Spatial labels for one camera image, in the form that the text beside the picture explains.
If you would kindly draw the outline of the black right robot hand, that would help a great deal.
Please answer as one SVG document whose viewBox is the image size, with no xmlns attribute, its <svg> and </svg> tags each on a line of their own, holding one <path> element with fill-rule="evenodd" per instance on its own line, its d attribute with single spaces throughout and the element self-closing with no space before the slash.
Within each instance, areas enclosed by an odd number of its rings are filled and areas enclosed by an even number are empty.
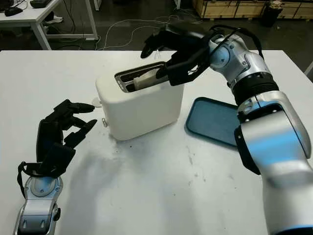
<svg viewBox="0 0 313 235">
<path fill-rule="evenodd" d="M 174 50 L 175 53 L 166 62 L 160 74 L 168 76 L 172 86 L 185 83 L 186 69 L 180 69 L 178 65 L 184 64 L 201 49 L 201 39 L 204 36 L 205 30 L 199 25 L 186 22 L 167 23 L 145 40 L 141 58 L 147 58 L 153 51 L 163 48 Z"/>
</svg>

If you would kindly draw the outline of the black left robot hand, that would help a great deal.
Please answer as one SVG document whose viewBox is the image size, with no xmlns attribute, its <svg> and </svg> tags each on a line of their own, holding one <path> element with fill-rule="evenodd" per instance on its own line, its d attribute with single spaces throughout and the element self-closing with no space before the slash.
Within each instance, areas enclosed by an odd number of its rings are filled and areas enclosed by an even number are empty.
<svg viewBox="0 0 313 235">
<path fill-rule="evenodd" d="M 76 114 L 91 113 L 95 106 L 64 100 L 43 118 L 38 127 L 36 162 L 39 174 L 64 172 L 75 155 L 75 148 L 94 127 L 97 120 L 88 122 Z"/>
</svg>

